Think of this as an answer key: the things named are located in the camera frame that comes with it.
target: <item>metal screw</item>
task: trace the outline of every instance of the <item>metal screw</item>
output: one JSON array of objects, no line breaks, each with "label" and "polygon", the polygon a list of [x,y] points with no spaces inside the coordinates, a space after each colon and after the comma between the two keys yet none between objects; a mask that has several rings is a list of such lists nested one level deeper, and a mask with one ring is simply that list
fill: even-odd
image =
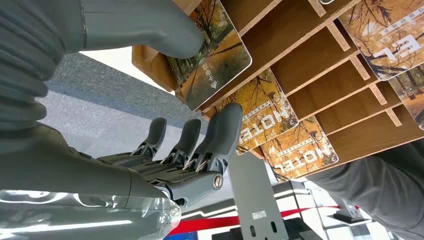
[{"label": "metal screw", "polygon": [[213,178],[213,188],[218,190],[223,186],[223,177],[221,175],[215,175]]}]

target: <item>tree trunk picture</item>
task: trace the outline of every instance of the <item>tree trunk picture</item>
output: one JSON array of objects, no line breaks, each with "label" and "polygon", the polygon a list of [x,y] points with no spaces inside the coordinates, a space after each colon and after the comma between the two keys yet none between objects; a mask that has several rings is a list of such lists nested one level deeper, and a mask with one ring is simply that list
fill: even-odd
[{"label": "tree trunk picture", "polygon": [[406,71],[388,82],[419,128],[424,130],[424,74],[422,66]]},{"label": "tree trunk picture", "polygon": [[260,146],[277,181],[301,177],[339,160],[317,119],[312,116]]},{"label": "tree trunk picture", "polygon": [[220,112],[230,103],[238,103],[243,108],[238,155],[283,134],[299,123],[270,68],[217,104],[216,108]]},{"label": "tree trunk picture", "polygon": [[421,91],[420,88],[418,87],[418,84],[415,81],[414,77],[412,76],[411,72],[410,71],[407,71],[405,73],[408,76],[409,81],[412,83],[412,86],[414,88],[415,95],[423,94],[423,91]]},{"label": "tree trunk picture", "polygon": [[420,0],[363,0],[340,16],[380,80],[389,80],[424,62],[422,7]]},{"label": "tree trunk picture", "polygon": [[203,32],[203,45],[194,57],[168,60],[187,105],[196,110],[252,58],[219,0],[203,0],[189,17]]}]

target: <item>gray fabric sleeve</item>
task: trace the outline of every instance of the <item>gray fabric sleeve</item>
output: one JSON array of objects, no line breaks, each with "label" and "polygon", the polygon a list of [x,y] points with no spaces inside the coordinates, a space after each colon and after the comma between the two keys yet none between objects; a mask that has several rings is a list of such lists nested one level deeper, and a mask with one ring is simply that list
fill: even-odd
[{"label": "gray fabric sleeve", "polygon": [[330,195],[358,205],[405,240],[424,240],[424,193],[416,179],[377,156],[308,177]]}]

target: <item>gray robotic arm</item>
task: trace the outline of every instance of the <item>gray robotic arm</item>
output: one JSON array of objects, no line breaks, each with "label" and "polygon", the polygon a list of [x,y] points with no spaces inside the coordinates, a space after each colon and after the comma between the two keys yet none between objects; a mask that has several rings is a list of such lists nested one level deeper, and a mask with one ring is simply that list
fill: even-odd
[{"label": "gray robotic arm", "polygon": [[166,121],[132,153],[92,159],[36,122],[46,116],[35,97],[66,53],[147,44],[177,58],[193,56],[203,35],[171,0],[0,1],[0,189],[169,197],[188,206],[222,186],[235,152],[242,111],[229,105],[212,118],[192,154],[200,122],[187,122],[169,157],[153,162]]}]

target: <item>gray metal stand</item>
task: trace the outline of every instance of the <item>gray metal stand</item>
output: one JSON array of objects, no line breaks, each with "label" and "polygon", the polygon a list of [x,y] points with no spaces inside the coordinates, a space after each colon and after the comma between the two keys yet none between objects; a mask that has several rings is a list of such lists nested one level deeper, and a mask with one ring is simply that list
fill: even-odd
[{"label": "gray metal stand", "polygon": [[235,155],[229,175],[243,239],[289,239],[264,161],[249,152]]}]

